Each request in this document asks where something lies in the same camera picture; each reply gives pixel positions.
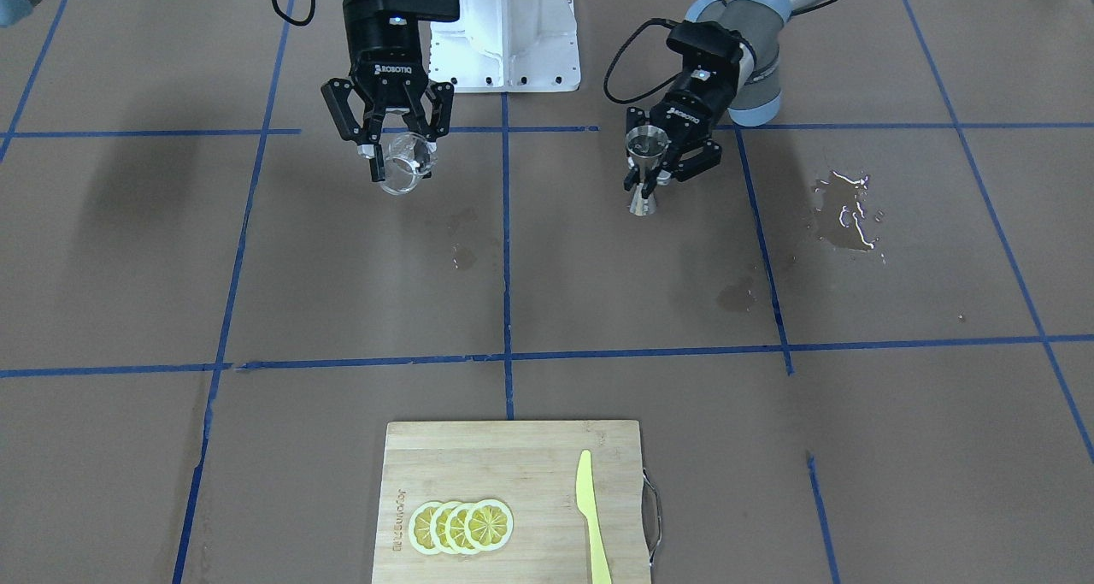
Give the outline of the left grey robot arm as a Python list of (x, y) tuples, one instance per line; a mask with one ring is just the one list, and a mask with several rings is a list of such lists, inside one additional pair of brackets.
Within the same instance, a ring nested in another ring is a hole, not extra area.
[(680, 55), (676, 74), (654, 87), (651, 109), (626, 105), (626, 191), (649, 201), (661, 184), (688, 182), (713, 168), (722, 148), (712, 139), (723, 117), (743, 127), (770, 122), (781, 106), (779, 34), (794, 16), (839, 0), (696, 0), (666, 27)]

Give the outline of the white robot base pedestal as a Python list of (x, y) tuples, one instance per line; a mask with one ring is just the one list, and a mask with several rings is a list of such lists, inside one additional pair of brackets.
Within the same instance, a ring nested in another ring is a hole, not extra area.
[(459, 0), (434, 22), (427, 77), (462, 93), (546, 93), (581, 85), (574, 0)]

